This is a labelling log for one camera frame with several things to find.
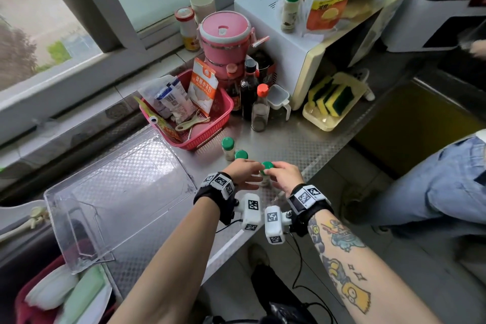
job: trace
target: wrist tracker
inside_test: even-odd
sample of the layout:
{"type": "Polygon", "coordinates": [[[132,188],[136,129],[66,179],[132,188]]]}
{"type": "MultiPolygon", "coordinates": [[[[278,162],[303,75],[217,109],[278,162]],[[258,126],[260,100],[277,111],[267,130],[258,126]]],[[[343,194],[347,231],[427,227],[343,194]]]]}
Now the wrist tracker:
{"type": "Polygon", "coordinates": [[[329,210],[334,214],[329,200],[313,185],[295,186],[287,201],[293,211],[291,228],[300,237],[308,233],[307,224],[315,213],[320,210],[329,210]]]}
{"type": "Polygon", "coordinates": [[[234,215],[236,187],[231,177],[223,172],[211,173],[204,178],[203,183],[194,197],[194,204],[203,196],[209,197],[219,207],[219,220],[228,225],[234,215]]]}

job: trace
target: pink food container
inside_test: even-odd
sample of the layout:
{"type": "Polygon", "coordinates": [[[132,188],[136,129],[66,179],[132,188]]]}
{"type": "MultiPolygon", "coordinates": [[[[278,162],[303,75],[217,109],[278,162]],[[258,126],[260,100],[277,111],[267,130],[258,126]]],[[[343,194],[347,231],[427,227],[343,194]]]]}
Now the pink food container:
{"type": "Polygon", "coordinates": [[[237,74],[245,70],[246,52],[250,46],[257,47],[270,37],[257,40],[255,29],[250,21],[237,12],[223,10],[208,15],[198,27],[202,42],[205,62],[215,70],[218,79],[226,80],[226,66],[234,63],[238,66],[237,74]]]}

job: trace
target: tattoo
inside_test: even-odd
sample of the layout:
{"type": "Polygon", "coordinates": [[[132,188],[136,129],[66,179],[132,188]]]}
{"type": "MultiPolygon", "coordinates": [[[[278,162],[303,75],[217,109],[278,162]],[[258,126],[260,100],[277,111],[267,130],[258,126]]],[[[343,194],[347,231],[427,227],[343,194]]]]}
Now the tattoo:
{"type": "Polygon", "coordinates": [[[366,247],[365,244],[357,238],[353,232],[349,230],[337,219],[331,219],[326,224],[321,223],[321,227],[331,235],[331,242],[334,246],[338,246],[347,253],[351,251],[351,247],[366,247]]]}
{"type": "Polygon", "coordinates": [[[354,272],[354,275],[356,276],[356,278],[358,278],[359,281],[367,281],[368,280],[365,277],[363,277],[363,275],[361,273],[354,272]]]}
{"type": "MultiPolygon", "coordinates": [[[[309,221],[308,229],[312,241],[319,251],[319,257],[329,273],[329,276],[332,278],[332,283],[334,283],[336,288],[338,288],[338,283],[341,285],[340,295],[344,296],[344,299],[347,299],[351,304],[360,309],[363,314],[368,313],[371,305],[371,293],[363,290],[351,281],[351,278],[346,275],[343,264],[339,260],[329,259],[324,255],[325,247],[322,242],[320,228],[315,220],[315,216],[309,221]]],[[[348,267],[350,269],[352,267],[352,270],[354,270],[353,265],[349,264],[348,267]]]]}

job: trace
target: sponge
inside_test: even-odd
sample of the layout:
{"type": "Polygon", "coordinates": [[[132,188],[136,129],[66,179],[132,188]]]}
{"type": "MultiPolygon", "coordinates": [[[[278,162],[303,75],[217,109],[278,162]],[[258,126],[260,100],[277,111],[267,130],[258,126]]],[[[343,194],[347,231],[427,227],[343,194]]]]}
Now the sponge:
{"type": "Polygon", "coordinates": [[[315,107],[314,101],[316,99],[319,99],[329,89],[333,81],[334,79],[330,75],[328,75],[309,90],[309,92],[307,93],[307,99],[311,103],[312,107],[315,107]]]}
{"type": "Polygon", "coordinates": [[[316,101],[317,107],[319,108],[319,112],[321,112],[322,115],[329,114],[329,111],[326,108],[326,101],[329,100],[331,95],[334,93],[334,91],[337,90],[338,87],[339,87],[339,85],[331,84],[328,87],[327,91],[325,93],[323,93],[322,97],[320,97],[316,101]]]}
{"type": "Polygon", "coordinates": [[[351,88],[341,84],[325,101],[325,106],[333,117],[339,117],[353,99],[351,88]]]}

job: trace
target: jeans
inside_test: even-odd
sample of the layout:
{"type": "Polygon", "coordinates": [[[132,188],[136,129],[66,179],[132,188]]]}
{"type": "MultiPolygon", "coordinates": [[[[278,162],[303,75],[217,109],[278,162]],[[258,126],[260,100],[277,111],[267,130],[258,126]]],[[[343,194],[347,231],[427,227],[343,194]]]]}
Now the jeans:
{"type": "Polygon", "coordinates": [[[406,235],[441,232],[449,237],[486,235],[486,144],[475,135],[430,155],[385,192],[350,203],[354,224],[400,226],[406,235]]]}
{"type": "Polygon", "coordinates": [[[273,315],[270,309],[271,302],[281,303],[296,308],[308,323],[317,324],[309,310],[302,305],[300,300],[278,278],[270,266],[257,265],[251,276],[251,283],[257,294],[258,301],[267,315],[273,315]]]}

